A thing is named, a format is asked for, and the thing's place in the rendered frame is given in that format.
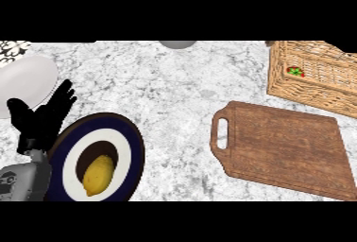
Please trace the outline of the wicker basket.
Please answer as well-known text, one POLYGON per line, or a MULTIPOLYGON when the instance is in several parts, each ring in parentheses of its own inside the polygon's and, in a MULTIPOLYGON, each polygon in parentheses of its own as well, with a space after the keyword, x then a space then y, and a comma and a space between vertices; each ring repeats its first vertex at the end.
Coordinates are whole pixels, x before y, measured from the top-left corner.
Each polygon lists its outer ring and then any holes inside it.
POLYGON ((267 93, 357 118, 357 53, 325 41, 270 44, 267 93), (288 73, 296 66, 304 77, 288 73))

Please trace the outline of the grey round object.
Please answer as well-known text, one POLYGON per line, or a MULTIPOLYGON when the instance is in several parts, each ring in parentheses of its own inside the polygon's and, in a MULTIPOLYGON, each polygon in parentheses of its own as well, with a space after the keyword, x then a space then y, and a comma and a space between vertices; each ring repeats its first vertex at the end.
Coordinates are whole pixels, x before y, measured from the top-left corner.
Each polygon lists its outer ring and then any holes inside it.
POLYGON ((161 44, 170 49, 184 49, 195 44, 195 41, 161 41, 161 44))

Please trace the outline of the black and white patterned cloth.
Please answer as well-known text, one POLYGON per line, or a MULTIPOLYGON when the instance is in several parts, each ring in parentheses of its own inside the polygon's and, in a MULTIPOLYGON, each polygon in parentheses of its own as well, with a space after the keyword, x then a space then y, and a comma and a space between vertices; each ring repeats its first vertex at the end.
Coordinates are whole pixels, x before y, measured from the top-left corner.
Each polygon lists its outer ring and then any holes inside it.
POLYGON ((0 68, 24 57, 29 47, 28 41, 0 41, 0 68))

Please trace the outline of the blue and white plate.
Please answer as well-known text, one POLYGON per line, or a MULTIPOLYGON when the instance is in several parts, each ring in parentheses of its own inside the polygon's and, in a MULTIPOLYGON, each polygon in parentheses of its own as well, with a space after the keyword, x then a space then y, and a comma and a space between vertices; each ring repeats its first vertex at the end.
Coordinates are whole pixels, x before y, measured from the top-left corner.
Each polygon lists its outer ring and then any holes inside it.
POLYGON ((130 119, 112 112, 90 114, 63 130, 49 151, 52 179, 46 201, 127 201, 140 182, 145 146, 140 131, 130 119), (87 196, 83 173, 100 155, 114 159, 115 172, 105 191, 87 196))

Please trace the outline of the yellow lemon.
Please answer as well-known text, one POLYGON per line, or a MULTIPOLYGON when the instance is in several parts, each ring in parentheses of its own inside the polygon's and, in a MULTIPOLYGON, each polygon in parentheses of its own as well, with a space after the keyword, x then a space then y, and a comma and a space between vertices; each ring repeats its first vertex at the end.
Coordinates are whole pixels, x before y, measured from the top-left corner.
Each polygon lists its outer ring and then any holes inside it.
POLYGON ((112 181, 115 172, 114 160, 108 155, 100 155, 88 165, 83 185, 87 191, 87 196, 91 197, 100 194, 112 181))

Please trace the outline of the white oval plate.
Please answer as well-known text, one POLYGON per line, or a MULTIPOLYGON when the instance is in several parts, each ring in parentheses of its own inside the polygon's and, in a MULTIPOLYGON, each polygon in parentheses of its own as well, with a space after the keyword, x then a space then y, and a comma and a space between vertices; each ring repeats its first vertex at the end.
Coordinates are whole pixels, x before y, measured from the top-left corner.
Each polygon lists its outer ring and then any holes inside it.
POLYGON ((40 104, 55 89, 58 76, 56 63, 41 56, 22 58, 0 69, 0 119, 10 117, 10 98, 19 98, 31 108, 40 104))

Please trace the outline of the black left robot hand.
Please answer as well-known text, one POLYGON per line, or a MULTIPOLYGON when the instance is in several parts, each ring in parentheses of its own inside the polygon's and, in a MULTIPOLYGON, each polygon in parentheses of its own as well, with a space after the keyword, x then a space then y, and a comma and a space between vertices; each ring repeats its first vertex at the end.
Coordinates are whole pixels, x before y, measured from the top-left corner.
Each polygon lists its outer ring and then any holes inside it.
POLYGON ((66 79, 46 105, 35 110, 19 98, 7 100, 12 124, 19 131, 16 152, 27 155, 35 149, 49 151, 59 135, 63 119, 77 100, 72 82, 66 79))

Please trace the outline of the brown wooden cutting board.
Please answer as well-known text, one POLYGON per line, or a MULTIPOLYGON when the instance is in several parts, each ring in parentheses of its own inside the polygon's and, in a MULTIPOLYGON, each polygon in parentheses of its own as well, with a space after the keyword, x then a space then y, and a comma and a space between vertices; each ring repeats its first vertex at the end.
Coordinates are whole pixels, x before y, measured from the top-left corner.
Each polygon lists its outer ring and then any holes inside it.
POLYGON ((357 201, 357 185, 335 118, 232 101, 212 120, 227 121, 227 147, 211 151, 226 174, 333 199, 357 201))

